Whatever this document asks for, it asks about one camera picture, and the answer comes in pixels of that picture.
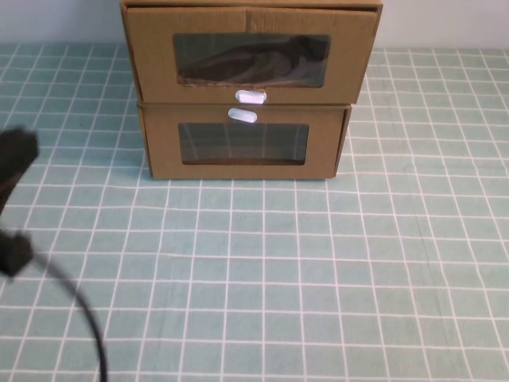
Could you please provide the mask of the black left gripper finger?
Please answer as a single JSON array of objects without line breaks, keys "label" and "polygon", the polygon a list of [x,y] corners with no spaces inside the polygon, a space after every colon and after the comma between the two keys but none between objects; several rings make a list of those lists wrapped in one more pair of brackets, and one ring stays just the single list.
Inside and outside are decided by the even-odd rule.
[{"label": "black left gripper finger", "polygon": [[24,127],[15,127],[14,154],[12,158],[13,176],[12,186],[15,187],[28,168],[39,156],[37,134],[27,131]]},{"label": "black left gripper finger", "polygon": [[16,156],[14,144],[19,134],[19,129],[10,129],[1,133],[1,212],[20,177],[14,165]]}]

